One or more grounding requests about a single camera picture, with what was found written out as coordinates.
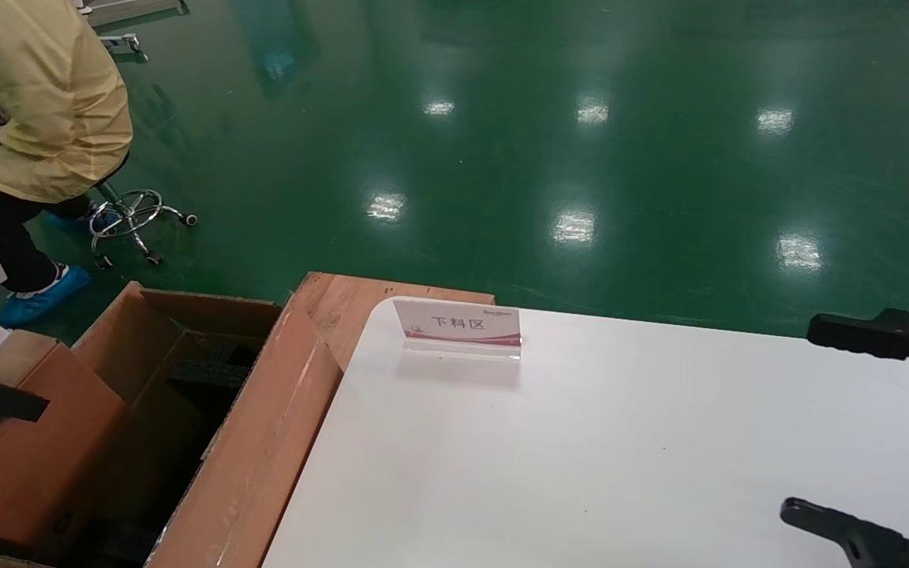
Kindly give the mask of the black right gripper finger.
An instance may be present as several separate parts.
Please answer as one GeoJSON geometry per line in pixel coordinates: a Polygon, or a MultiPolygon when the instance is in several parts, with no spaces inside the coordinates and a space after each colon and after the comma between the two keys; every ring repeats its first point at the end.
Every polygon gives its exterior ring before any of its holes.
{"type": "Polygon", "coordinates": [[[780,520],[841,547],[851,567],[909,567],[909,538],[854,515],[790,497],[780,520]]]}
{"type": "Polygon", "coordinates": [[[873,319],[816,314],[810,320],[806,339],[812,345],[838,351],[904,361],[909,359],[909,312],[887,308],[873,319]]]}

